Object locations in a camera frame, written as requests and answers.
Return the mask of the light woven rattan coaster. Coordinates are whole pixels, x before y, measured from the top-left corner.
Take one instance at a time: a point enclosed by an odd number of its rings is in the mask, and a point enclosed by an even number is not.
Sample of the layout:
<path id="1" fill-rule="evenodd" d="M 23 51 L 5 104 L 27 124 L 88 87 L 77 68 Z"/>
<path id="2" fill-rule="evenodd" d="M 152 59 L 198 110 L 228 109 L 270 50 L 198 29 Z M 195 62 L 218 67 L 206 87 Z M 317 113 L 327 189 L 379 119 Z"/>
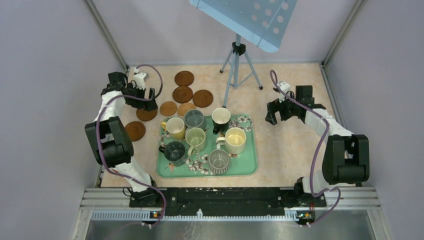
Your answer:
<path id="1" fill-rule="evenodd" d="M 173 116 L 176 112 L 177 112 L 177 104 L 173 101 L 166 101 L 164 102 L 160 108 L 159 108 L 159 112 L 165 116 L 165 117 L 170 117 Z"/>
<path id="2" fill-rule="evenodd" d="M 177 115 L 179 117 L 184 117 L 185 114 L 189 111 L 189 110 L 193 110 L 196 109 L 197 107 L 191 103 L 191 102 L 185 102 L 182 103 L 178 108 L 177 108 Z"/>

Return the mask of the dark brown wooden coaster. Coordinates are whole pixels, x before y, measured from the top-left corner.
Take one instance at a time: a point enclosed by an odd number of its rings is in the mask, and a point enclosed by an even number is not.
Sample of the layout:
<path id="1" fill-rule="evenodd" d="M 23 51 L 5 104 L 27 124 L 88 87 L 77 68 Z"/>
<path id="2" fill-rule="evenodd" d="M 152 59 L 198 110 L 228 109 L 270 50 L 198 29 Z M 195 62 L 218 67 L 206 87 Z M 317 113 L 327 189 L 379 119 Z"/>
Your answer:
<path id="1" fill-rule="evenodd" d="M 182 70 L 174 76 L 174 81 L 178 86 L 188 87 L 194 82 L 195 76 L 188 70 Z"/>
<path id="2" fill-rule="evenodd" d="M 192 101 L 199 108 L 206 108 L 213 103 L 213 94 L 206 89 L 201 89 L 193 94 Z"/>
<path id="3" fill-rule="evenodd" d="M 188 86 L 179 86 L 173 91 L 172 97 L 177 103 L 187 103 L 193 97 L 193 90 Z"/>

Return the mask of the yellow mug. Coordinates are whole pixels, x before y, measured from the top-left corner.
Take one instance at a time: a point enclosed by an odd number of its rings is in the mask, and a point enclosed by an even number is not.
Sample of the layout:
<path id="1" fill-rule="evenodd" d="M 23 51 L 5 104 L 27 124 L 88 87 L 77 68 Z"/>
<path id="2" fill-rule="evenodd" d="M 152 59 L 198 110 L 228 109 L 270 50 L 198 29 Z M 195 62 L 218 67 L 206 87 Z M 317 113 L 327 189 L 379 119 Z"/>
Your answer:
<path id="1" fill-rule="evenodd" d="M 169 135 L 175 140 L 183 140 L 185 137 L 186 124 L 180 117 L 172 117 L 166 122 L 160 123 L 161 127 L 169 133 Z"/>

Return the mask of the dark grey mug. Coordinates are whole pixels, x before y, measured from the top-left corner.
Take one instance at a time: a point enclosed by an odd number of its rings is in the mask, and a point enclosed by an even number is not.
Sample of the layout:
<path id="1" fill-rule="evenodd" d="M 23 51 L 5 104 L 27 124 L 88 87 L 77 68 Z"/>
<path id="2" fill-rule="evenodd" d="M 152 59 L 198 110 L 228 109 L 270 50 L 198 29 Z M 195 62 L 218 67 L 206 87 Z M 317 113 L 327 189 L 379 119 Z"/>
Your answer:
<path id="1" fill-rule="evenodd" d="M 165 158 L 175 167 L 180 167 L 185 164 L 187 155 L 186 148 L 183 143 L 179 141 L 172 141 L 165 146 L 160 146 L 158 150 L 163 153 Z"/>

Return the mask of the green floral serving tray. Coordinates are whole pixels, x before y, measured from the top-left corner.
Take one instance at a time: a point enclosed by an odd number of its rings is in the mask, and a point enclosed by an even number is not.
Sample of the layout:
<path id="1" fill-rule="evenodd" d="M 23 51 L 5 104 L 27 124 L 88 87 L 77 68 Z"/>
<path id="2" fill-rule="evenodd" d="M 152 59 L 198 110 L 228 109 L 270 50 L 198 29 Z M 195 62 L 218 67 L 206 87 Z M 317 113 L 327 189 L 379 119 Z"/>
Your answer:
<path id="1" fill-rule="evenodd" d="M 210 115 L 205 117 L 207 123 L 206 146 L 199 153 L 194 152 L 182 162 L 182 165 L 174 166 L 166 159 L 162 152 L 158 153 L 156 171 L 163 178 L 194 178 L 194 177 L 214 177 L 211 172 L 208 160 L 209 154 L 216 149 L 214 144 L 216 135 L 213 134 L 213 121 Z M 251 116 L 247 114 L 233 114 L 230 118 L 229 126 L 238 127 L 246 133 L 246 148 L 239 155 L 231 155 L 229 170 L 223 176 L 246 176 L 255 173 L 257 170 L 257 151 L 254 137 L 254 127 Z"/>

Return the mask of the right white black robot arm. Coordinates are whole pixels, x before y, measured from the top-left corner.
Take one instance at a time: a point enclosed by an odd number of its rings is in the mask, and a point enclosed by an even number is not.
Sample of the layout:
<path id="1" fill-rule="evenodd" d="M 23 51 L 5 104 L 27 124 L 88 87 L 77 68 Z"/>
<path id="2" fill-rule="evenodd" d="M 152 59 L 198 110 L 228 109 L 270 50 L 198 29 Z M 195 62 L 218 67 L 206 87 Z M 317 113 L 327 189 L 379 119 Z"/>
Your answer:
<path id="1" fill-rule="evenodd" d="M 295 91 L 286 82 L 274 88 L 279 98 L 267 103 L 265 121 L 273 126 L 281 121 L 297 117 L 320 137 L 325 144 L 321 170 L 311 165 L 309 176 L 300 177 L 295 185 L 293 200 L 299 206 L 307 206 L 323 190 L 331 190 L 341 184 L 360 184 L 370 176 L 369 139 L 344 128 L 322 104 L 316 103 L 311 85 L 298 85 Z"/>

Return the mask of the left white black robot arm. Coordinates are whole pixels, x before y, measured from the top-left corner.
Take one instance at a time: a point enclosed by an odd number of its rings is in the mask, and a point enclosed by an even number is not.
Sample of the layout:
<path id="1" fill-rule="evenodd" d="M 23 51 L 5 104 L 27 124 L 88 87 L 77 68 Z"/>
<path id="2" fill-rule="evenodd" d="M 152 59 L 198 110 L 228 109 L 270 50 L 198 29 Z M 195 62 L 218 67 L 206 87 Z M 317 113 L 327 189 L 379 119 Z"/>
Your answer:
<path id="1" fill-rule="evenodd" d="M 130 184 L 128 192 L 132 200 L 142 200 L 154 207 L 160 202 L 161 194 L 152 188 L 155 182 L 151 176 L 134 160 L 133 142 L 137 140 L 136 135 L 143 135 L 145 130 L 139 122 L 124 127 L 120 119 L 125 105 L 157 112 L 155 89 L 150 88 L 145 96 L 148 77 L 148 73 L 138 70 L 131 80 L 123 72 L 109 73 L 109 83 L 101 92 L 99 112 L 92 123 L 85 125 L 84 131 L 95 160 Z"/>

